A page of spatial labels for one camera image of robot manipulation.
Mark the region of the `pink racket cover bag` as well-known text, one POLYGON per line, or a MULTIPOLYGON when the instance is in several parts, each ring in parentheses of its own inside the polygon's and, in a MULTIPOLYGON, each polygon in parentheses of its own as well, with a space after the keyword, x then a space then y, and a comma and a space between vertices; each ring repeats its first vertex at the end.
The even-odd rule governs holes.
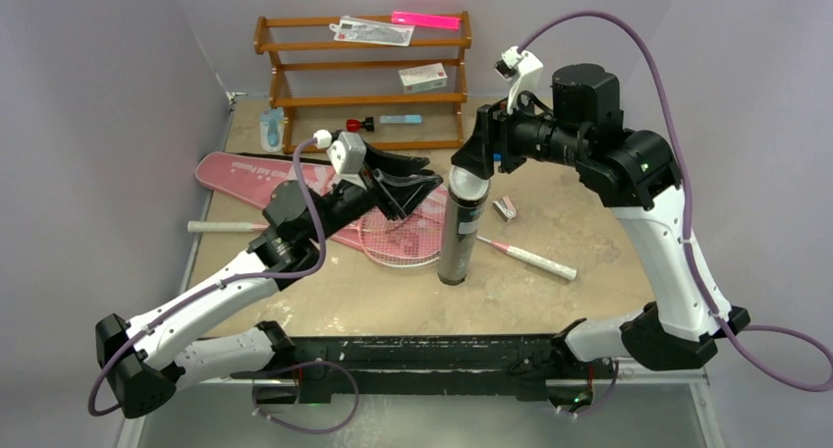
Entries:
MULTIPOLYGON (((270 154, 212 152, 194 176, 209 190, 262 209, 278 184, 296 178, 292 158, 270 154)), ((346 246, 393 256, 418 257, 439 250, 447 189, 437 188, 405 221, 388 222, 378 210, 340 230, 332 239, 346 246)))

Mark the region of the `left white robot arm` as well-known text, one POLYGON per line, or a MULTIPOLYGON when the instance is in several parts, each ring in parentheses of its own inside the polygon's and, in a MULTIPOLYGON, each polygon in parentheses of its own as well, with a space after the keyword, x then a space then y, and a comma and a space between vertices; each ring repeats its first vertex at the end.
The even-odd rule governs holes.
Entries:
POLYGON ((299 157, 295 176, 279 183, 264 208, 265 230, 229 263, 200 284, 143 314, 110 314, 95 326, 100 372, 87 397, 100 417, 98 392, 108 385, 115 409, 128 419, 147 415, 172 396, 204 380, 262 371, 279 378, 304 369, 293 363, 283 329, 274 322, 231 337, 207 332, 239 310, 265 300, 317 273, 330 237, 372 210, 404 220, 442 185, 425 157, 392 154, 363 144, 348 150, 330 142, 330 155, 344 162, 325 195, 311 189, 299 157))

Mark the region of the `pink badminton racket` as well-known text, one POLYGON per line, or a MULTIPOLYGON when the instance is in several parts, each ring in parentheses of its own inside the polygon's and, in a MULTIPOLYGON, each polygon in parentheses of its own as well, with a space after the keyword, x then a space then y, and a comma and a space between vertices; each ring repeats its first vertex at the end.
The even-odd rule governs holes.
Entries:
POLYGON ((189 221, 187 230, 192 234, 207 233, 258 233, 267 229, 266 224, 252 222, 189 221))
MULTIPOLYGON (((377 208, 352 225, 358 244, 374 262, 391 268, 417 268, 436 262, 440 257, 446 195, 434 192, 417 210, 403 220, 389 221, 377 208)), ((578 271, 524 249, 478 235, 479 241, 527 265, 556 275, 569 282, 578 271)))

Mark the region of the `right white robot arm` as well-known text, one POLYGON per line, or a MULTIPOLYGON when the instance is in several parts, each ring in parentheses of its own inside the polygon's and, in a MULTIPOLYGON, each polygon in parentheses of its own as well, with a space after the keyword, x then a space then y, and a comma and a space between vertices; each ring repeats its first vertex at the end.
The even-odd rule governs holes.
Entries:
POLYGON ((655 132, 624 126, 618 78, 603 67, 578 64, 551 79, 553 105, 524 92, 480 106, 472 135, 452 164, 482 180, 511 173, 529 160, 572 167, 625 230, 648 278, 653 299, 641 311, 603 321, 580 319, 554 340, 551 362, 574 376, 589 362, 630 358, 654 371, 696 369, 717 353, 717 340, 750 322, 694 278, 684 230, 686 194, 670 143, 655 132))

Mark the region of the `black shuttlecock tube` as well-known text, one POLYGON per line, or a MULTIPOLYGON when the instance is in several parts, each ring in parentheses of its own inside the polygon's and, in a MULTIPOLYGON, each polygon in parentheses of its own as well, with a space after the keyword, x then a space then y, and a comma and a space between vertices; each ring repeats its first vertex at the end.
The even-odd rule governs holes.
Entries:
POLYGON ((441 283, 457 286, 465 281, 486 200, 487 197, 481 201, 457 199, 448 184, 437 269, 441 283))

